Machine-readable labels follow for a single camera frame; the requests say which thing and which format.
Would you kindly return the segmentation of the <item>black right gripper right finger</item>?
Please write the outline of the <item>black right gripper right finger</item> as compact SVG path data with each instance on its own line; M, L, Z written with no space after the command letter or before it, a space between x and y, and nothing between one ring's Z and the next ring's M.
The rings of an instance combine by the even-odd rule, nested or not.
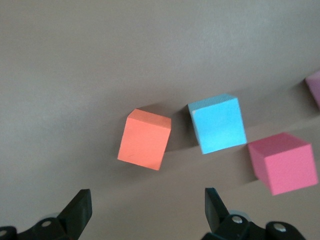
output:
M217 190L205 189L205 216L210 232L204 240L304 240L305 237L293 225L270 221L259 227L246 217L229 213Z

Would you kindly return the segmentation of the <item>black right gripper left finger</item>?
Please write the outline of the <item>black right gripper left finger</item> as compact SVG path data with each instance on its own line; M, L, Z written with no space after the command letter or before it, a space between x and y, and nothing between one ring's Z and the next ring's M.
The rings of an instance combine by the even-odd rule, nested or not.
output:
M92 197L89 189L80 190L57 217L40 220L26 231L14 226L2 226L2 240L77 240L92 217Z

